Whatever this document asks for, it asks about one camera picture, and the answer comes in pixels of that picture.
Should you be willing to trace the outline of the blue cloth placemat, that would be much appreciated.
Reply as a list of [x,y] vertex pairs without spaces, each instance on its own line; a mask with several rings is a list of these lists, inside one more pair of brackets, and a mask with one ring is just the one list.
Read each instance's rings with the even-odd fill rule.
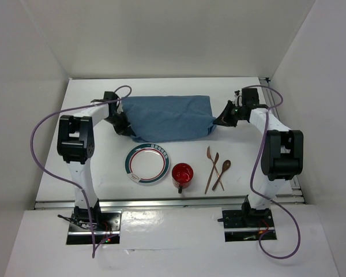
[[203,95],[128,97],[122,110],[138,143],[198,140],[216,128],[210,97]]

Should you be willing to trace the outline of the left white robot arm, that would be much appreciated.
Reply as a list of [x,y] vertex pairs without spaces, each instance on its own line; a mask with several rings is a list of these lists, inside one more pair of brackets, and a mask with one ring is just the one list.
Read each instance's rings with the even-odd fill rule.
[[66,162],[74,189],[75,207],[71,222],[96,230],[102,224],[99,199],[93,187],[91,157],[95,151],[94,127],[101,121],[110,123],[123,136],[134,134],[127,116],[119,109],[116,92],[105,91],[102,99],[74,115],[59,119],[57,152]]

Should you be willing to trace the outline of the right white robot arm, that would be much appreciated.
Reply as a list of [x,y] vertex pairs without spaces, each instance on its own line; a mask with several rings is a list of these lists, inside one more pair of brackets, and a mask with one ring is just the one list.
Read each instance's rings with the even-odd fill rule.
[[239,217],[240,227],[256,227],[270,216],[270,204],[280,188],[303,170],[302,131],[285,126],[272,113],[284,99],[272,106],[260,103],[257,89],[251,85],[235,91],[235,99],[228,101],[214,124],[236,127],[239,121],[247,121],[262,134],[259,151],[250,176],[250,193],[246,196]]

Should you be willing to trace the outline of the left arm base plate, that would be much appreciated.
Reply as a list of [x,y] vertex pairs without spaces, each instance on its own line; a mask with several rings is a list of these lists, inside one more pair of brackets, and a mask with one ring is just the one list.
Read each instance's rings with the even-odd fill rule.
[[[74,215],[58,218],[68,222],[67,245],[92,245],[91,225],[87,221],[76,220]],[[122,212],[106,212],[102,214],[99,223],[93,222],[95,244],[113,245],[120,243]]]

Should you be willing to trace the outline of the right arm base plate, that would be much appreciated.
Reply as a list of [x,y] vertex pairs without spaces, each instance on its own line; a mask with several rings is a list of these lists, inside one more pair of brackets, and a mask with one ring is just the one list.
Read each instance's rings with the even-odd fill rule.
[[270,209],[251,213],[243,209],[222,210],[217,220],[223,224],[225,242],[277,240]]

